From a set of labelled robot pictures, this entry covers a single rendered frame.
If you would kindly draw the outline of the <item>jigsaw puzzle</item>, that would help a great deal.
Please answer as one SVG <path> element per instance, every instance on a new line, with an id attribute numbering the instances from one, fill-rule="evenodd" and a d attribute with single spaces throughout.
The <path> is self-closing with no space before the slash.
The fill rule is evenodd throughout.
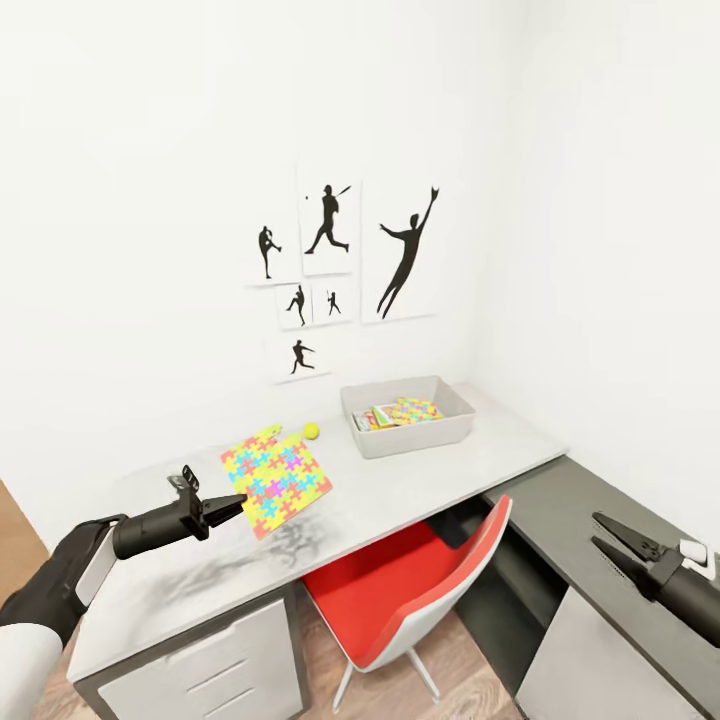
<path id="1" fill-rule="evenodd" d="M 235 492 L 248 495 L 242 508 L 259 542 L 334 488 L 297 432 L 278 443 L 282 429 L 274 424 L 219 455 Z"/>
<path id="2" fill-rule="evenodd" d="M 394 420 L 394 424 L 402 424 L 403 426 L 427 422 L 428 418 L 432 416 L 436 406 L 435 403 L 428 400 L 417 400 L 402 396 L 398 398 L 394 405 L 396 406 L 394 406 L 394 410 L 392 410 L 392 416 L 398 418 Z"/>

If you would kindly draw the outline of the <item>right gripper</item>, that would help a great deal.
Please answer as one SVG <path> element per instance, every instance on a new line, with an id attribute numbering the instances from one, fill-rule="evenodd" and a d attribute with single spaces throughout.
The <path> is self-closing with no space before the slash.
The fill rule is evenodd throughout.
<path id="1" fill-rule="evenodd" d="M 673 547 L 657 543 L 647 535 L 597 512 L 592 518 L 625 544 L 640 560 L 655 563 L 646 567 L 596 535 L 591 541 L 617 565 L 649 603 L 660 603 L 685 625 L 720 650 L 720 589 L 683 565 L 685 556 Z"/>

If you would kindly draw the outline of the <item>board game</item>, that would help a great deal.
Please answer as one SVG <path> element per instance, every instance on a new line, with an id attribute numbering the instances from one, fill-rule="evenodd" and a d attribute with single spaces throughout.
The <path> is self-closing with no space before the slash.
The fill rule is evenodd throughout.
<path id="1" fill-rule="evenodd" d="M 371 422 L 371 431 L 375 430 L 381 430 L 381 429 L 388 429 L 388 428 L 395 428 L 398 426 L 401 426 L 402 424 L 394 424 L 394 420 L 397 420 L 398 418 L 394 418 L 392 416 L 392 410 L 394 410 L 394 404 L 386 404 L 382 406 L 371 406 L 370 411 L 367 411 L 366 416 L 372 421 Z M 442 415 L 434 408 L 434 412 L 430 418 L 428 418 L 428 421 L 433 420 L 440 420 L 443 419 Z"/>
<path id="2" fill-rule="evenodd" d="M 366 416 L 367 411 L 353 411 L 352 417 L 360 432 L 371 431 L 371 420 Z"/>

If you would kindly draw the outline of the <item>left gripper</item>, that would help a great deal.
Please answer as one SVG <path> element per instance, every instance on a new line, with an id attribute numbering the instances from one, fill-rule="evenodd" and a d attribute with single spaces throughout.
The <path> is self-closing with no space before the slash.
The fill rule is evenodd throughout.
<path id="1" fill-rule="evenodd" d="M 247 494 L 234 494 L 202 500 L 192 487 L 179 491 L 179 501 L 161 506 L 144 514 L 142 536 L 148 550 L 174 544 L 189 536 L 197 540 L 209 538 L 209 528 L 217 527 L 245 512 L 242 502 Z"/>

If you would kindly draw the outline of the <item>tennis ball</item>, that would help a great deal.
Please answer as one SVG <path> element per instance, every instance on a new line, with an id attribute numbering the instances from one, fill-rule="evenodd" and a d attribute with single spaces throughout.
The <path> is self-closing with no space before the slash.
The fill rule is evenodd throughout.
<path id="1" fill-rule="evenodd" d="M 306 425 L 303 425 L 303 437 L 305 439 L 313 440 L 320 432 L 320 427 L 317 425 L 317 423 L 313 423 L 312 421 L 310 423 L 307 423 Z"/>

